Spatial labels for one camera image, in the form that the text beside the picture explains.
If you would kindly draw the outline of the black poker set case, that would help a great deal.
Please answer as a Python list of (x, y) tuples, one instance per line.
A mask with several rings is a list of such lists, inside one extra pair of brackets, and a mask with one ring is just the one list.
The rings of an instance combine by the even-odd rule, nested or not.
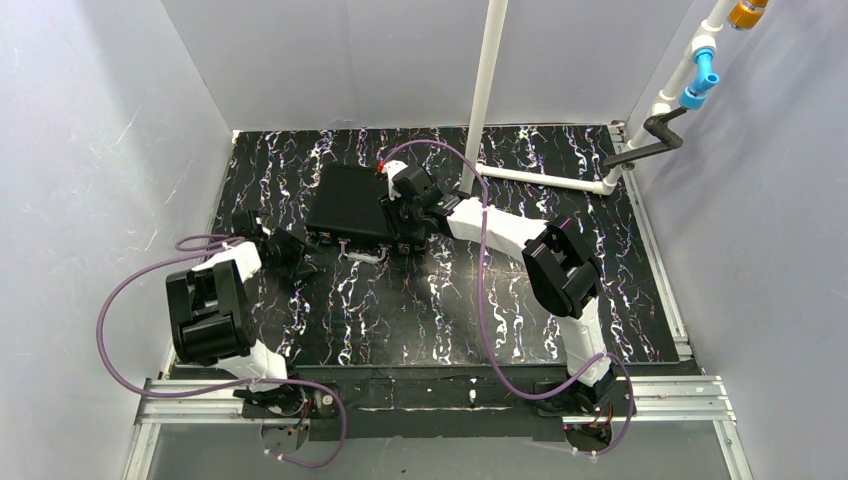
[(386, 247), (409, 254), (427, 247), (423, 229), (395, 230), (381, 200), (387, 196), (387, 182), (367, 167), (331, 163), (320, 171), (309, 211), (304, 222), (314, 243), (344, 241), (356, 248)]

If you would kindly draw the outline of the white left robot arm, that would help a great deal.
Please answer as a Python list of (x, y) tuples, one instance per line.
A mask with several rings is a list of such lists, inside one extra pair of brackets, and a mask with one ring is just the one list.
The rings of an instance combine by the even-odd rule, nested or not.
[(179, 359), (228, 371), (239, 379), (286, 379), (283, 357), (254, 329), (245, 285), (269, 271), (292, 282), (317, 271), (308, 260), (314, 248), (284, 228), (269, 229), (260, 210), (235, 213), (229, 234), (210, 234), (205, 246), (175, 244), (180, 252), (211, 251), (195, 267), (170, 274), (165, 288), (173, 344)]

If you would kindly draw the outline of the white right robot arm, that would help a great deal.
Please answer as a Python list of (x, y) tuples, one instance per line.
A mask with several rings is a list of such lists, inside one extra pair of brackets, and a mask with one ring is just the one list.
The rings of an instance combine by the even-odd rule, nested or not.
[(563, 336), (567, 380), (541, 393), (519, 390), (509, 382), (496, 355), (486, 352), (494, 373), (513, 395), (532, 402), (585, 411), (603, 405), (615, 376), (599, 319), (602, 268), (580, 229), (560, 215), (550, 221), (498, 210), (486, 196), (443, 192), (421, 166), (383, 161), (377, 174), (387, 182), (380, 200), (390, 226), (398, 233), (425, 233), (476, 241), (519, 261), (536, 301), (558, 322)]

